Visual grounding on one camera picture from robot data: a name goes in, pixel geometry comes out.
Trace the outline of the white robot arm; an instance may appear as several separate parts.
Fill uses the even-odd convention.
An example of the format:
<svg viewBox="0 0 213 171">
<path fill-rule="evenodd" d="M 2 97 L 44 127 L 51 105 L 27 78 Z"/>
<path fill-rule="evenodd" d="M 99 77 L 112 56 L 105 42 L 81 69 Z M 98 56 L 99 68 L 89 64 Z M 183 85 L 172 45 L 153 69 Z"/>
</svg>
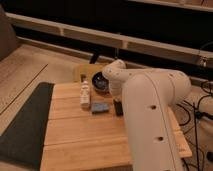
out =
<svg viewBox="0 0 213 171">
<path fill-rule="evenodd" d="M 122 99 L 133 171 L 184 171 L 168 107 L 188 96 L 189 77 L 179 70 L 128 69 L 121 60 L 102 74 L 111 95 Z"/>
</svg>

